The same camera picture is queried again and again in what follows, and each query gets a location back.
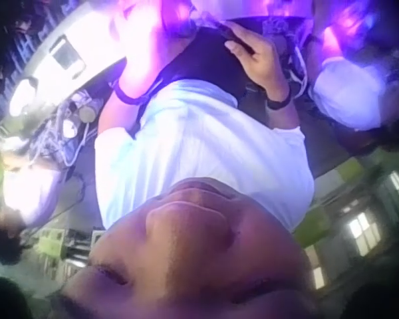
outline eye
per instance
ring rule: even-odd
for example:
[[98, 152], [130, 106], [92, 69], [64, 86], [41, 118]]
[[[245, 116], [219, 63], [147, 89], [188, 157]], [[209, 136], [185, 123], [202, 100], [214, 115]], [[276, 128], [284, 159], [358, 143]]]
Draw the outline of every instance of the eye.
[[264, 294], [269, 294], [276, 290], [283, 290], [287, 288], [289, 287], [285, 283], [277, 282], [271, 279], [263, 279], [258, 282], [254, 282], [252, 285], [250, 285], [250, 288], [237, 293], [231, 299], [231, 302], [234, 304], [243, 304], [253, 300], [254, 298], [263, 296]]
[[114, 281], [115, 283], [124, 286], [128, 284], [128, 280], [124, 278], [118, 271], [114, 270], [112, 267], [108, 265], [95, 265], [95, 269], [97, 269], [101, 274]]

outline wrist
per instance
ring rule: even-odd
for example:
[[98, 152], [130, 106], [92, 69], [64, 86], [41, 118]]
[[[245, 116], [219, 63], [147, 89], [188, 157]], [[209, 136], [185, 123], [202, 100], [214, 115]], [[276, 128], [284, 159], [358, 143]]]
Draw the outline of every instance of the wrist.
[[272, 85], [264, 88], [267, 98], [271, 101], [282, 102], [285, 101], [290, 94], [290, 86], [285, 80], [278, 85]]

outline finger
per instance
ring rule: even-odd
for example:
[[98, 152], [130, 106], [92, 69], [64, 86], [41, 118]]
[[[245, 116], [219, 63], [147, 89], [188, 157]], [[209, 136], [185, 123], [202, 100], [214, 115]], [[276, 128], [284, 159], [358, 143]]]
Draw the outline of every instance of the finger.
[[234, 41], [226, 41], [225, 47], [238, 58], [244, 69], [246, 69], [247, 66], [251, 63], [253, 57], [247, 52], [247, 50], [245, 50], [242, 45]]
[[265, 42], [265, 39], [261, 35], [247, 30], [246, 28], [234, 22], [227, 21], [225, 22], [225, 25], [229, 27], [238, 38], [248, 44], [254, 51], [260, 51], [260, 48]]

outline hand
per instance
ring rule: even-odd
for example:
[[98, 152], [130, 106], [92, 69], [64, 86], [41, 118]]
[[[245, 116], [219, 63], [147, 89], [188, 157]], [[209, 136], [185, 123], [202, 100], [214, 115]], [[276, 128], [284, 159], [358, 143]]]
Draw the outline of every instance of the hand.
[[337, 1], [313, 0], [313, 34], [321, 37], [324, 30], [331, 25]]
[[275, 45], [236, 23], [227, 22], [226, 25], [254, 51], [254, 54], [249, 54], [243, 46], [234, 41], [225, 43], [238, 58], [248, 77], [266, 90], [269, 99], [284, 101], [289, 94], [289, 85], [284, 77]]

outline lips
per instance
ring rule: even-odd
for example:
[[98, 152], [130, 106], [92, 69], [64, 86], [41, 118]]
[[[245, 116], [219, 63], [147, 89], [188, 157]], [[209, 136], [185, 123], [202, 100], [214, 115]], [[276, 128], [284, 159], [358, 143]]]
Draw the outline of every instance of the lips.
[[219, 196], [222, 196], [226, 199], [232, 199], [234, 196], [228, 193], [224, 193], [221, 190], [217, 189], [216, 187], [206, 183], [204, 181], [186, 181], [177, 184], [170, 192], [170, 194], [177, 193], [178, 191], [183, 191], [186, 189], [200, 189], [203, 191], [208, 191]]

